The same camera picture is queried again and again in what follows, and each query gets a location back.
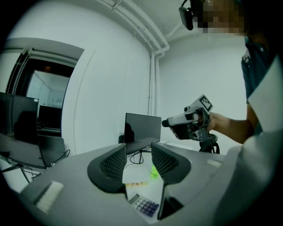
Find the black monitor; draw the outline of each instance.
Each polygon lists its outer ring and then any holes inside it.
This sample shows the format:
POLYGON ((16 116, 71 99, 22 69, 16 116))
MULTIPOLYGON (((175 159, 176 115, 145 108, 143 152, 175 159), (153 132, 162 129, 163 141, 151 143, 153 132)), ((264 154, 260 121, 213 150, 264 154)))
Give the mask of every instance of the black monitor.
POLYGON ((61 128, 61 108, 53 108, 47 106, 39 107, 38 121, 44 124, 47 128, 61 128))
POLYGON ((126 113, 124 143, 127 144, 127 154, 159 142, 160 135, 160 117, 126 113))
POLYGON ((46 168, 38 143, 38 99, 0 93, 0 155, 35 168, 46 168))

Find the dark blue shirt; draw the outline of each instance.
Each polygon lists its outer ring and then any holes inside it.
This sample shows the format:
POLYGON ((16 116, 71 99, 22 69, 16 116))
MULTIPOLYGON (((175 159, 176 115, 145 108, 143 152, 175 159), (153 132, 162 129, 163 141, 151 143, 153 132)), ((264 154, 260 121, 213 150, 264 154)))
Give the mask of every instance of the dark blue shirt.
MULTIPOLYGON (((245 37, 246 51, 242 58, 242 70, 245 80, 246 98, 248 98, 258 87, 261 80, 264 78, 268 71, 272 59, 268 49, 261 44, 253 43, 248 37, 245 37)), ((260 124, 255 128, 255 134, 262 132, 260 124)))

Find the person's arm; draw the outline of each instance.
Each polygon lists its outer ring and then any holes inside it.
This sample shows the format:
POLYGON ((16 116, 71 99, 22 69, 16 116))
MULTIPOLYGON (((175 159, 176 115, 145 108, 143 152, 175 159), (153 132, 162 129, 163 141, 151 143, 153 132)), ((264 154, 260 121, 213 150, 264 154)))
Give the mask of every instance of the person's arm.
POLYGON ((208 131, 215 130, 226 135, 232 140, 243 144, 254 133, 254 129, 258 123, 255 112, 250 104, 247 104, 247 119, 234 120, 223 115, 211 113, 208 131))

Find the yellow strip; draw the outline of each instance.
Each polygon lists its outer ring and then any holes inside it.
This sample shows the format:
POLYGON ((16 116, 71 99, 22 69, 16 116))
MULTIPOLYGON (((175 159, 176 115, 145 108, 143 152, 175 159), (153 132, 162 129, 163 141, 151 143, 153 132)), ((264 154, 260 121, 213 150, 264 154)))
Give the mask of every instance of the yellow strip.
POLYGON ((128 188, 128 187, 136 187, 136 186, 144 186, 144 185, 148 185, 148 183, 147 182, 130 183, 130 184, 126 184, 126 188, 128 188))

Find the green object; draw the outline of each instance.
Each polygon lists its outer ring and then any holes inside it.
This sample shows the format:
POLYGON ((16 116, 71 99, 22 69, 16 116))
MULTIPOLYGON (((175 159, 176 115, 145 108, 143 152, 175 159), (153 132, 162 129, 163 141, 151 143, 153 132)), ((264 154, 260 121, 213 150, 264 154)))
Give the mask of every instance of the green object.
POLYGON ((158 171, 157 171, 157 169, 155 168, 154 165, 152 165, 152 167, 151 167, 150 176, 151 176, 151 178, 155 178, 155 179, 158 178, 158 171))

